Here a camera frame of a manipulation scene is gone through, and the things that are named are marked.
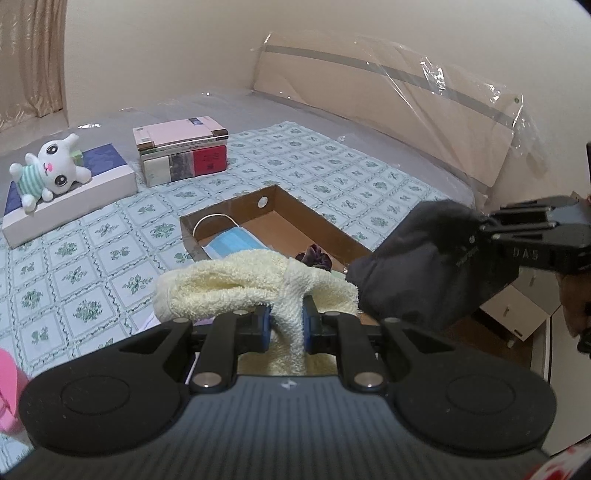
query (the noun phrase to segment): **metal screw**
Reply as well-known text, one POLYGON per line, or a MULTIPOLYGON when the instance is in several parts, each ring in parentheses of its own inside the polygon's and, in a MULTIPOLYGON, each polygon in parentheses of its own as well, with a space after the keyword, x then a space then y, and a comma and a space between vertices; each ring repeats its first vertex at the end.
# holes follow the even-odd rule
POLYGON ((214 372, 201 372, 193 377, 193 383, 203 388, 211 388, 222 383, 222 377, 214 372))
POLYGON ((353 380, 363 388, 379 387, 384 383, 384 378, 376 372, 361 372, 360 374, 355 375, 353 380))

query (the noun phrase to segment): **curtain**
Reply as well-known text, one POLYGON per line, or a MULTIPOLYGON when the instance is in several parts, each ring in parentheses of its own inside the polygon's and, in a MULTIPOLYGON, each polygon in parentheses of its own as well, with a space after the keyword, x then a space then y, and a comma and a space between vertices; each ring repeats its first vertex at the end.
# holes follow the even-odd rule
POLYGON ((0 131, 63 107, 66 0, 0 0, 0 131))

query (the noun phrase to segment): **brown open box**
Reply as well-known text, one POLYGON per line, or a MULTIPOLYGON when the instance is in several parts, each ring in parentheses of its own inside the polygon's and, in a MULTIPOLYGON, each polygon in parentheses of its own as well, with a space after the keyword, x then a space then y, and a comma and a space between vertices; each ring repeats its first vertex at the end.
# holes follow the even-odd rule
MULTIPOLYGON (((322 215, 299 202, 281 187, 273 185, 182 216, 180 222, 183 244, 195 261, 208 259, 203 245, 233 227, 233 223, 227 218, 212 217, 204 220, 193 236, 197 222, 212 213, 230 216, 266 246, 287 257, 295 257, 311 244, 318 244, 331 257, 333 269, 340 272, 354 259, 371 253, 322 215), (266 203, 261 201, 264 197, 267 198, 266 203)), ((364 323, 373 322, 365 315, 361 318, 364 323)))

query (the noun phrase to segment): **beige headboard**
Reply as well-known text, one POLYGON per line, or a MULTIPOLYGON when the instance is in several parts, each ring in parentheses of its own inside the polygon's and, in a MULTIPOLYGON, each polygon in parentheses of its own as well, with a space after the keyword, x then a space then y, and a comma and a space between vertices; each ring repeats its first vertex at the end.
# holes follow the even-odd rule
POLYGON ((491 187, 507 156, 521 95, 389 41, 273 33, 254 89, 375 128, 491 187))

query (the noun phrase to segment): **striped shirt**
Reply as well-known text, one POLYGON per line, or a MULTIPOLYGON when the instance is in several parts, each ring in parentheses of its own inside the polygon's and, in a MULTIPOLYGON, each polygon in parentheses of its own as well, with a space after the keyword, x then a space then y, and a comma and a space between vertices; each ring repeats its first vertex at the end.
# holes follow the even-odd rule
POLYGON ((17 187, 21 192, 21 196, 30 194, 36 199, 41 198, 41 192, 45 188, 45 184, 37 165, 25 165, 22 168, 22 177, 17 182, 17 187))

